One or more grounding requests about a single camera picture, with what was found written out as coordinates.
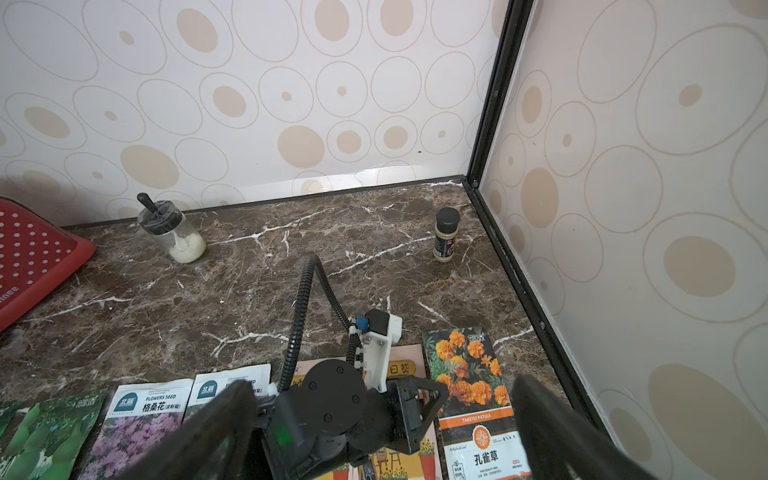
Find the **green fruit seed packet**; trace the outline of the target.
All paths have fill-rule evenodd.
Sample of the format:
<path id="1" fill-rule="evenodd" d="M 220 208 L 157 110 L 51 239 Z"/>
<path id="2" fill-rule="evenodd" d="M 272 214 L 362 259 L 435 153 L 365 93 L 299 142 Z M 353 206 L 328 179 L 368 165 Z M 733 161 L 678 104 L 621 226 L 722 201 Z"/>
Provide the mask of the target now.
<path id="1" fill-rule="evenodd" d="M 69 479 L 106 397 L 96 390 L 34 404 L 1 449 L 1 477 Z"/>

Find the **orange marigold seed packet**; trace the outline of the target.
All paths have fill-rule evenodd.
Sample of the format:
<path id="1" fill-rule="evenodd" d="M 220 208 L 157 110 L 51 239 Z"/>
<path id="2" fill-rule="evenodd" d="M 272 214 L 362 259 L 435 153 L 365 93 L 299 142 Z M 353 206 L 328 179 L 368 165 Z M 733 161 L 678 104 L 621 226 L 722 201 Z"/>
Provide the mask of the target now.
<path id="1" fill-rule="evenodd" d="M 490 337 L 480 327 L 436 330 L 424 334 L 423 346 L 430 378 L 448 388 L 439 413 L 448 477 L 530 478 L 510 390 Z"/>

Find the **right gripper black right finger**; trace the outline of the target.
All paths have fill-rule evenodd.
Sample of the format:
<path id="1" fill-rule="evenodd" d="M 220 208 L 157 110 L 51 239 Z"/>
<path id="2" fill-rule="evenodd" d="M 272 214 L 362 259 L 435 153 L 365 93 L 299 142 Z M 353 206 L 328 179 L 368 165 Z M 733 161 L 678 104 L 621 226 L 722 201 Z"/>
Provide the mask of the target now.
<path id="1" fill-rule="evenodd" d="M 533 376 L 515 379 L 511 403 L 535 479 L 652 477 Z"/>

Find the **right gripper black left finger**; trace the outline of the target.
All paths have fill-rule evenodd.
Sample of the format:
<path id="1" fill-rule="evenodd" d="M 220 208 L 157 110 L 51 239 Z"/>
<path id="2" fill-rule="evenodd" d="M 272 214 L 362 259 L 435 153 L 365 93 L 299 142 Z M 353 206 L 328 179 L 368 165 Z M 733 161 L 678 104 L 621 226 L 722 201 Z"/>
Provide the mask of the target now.
<path id="1" fill-rule="evenodd" d="M 121 479 L 238 479 L 249 450 L 256 397 L 237 380 L 153 447 Z"/>

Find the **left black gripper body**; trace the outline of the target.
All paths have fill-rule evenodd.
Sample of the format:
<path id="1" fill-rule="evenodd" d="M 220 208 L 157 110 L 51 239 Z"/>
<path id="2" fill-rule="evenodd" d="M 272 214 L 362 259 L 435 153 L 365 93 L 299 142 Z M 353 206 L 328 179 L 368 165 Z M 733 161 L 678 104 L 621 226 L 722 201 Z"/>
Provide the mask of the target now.
<path id="1" fill-rule="evenodd" d="M 433 423 L 448 399 L 437 381 L 414 384 L 437 394 L 428 403 Z M 257 432 L 273 479 L 314 479 L 349 463 L 357 466 L 381 447 L 394 444 L 400 415 L 386 395 L 368 388 L 363 376 L 338 359 L 313 366 L 299 384 L 257 399 Z"/>

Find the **pink cosmos flower seed packet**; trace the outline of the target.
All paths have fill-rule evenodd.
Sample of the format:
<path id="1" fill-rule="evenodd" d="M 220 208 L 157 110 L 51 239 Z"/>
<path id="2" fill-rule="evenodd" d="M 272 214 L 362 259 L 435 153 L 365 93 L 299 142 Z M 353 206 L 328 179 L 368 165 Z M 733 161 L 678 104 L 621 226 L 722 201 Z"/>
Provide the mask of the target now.
<path id="1" fill-rule="evenodd" d="M 82 479 L 115 479 L 181 425 L 192 390 L 189 378 L 121 385 L 91 448 Z"/>

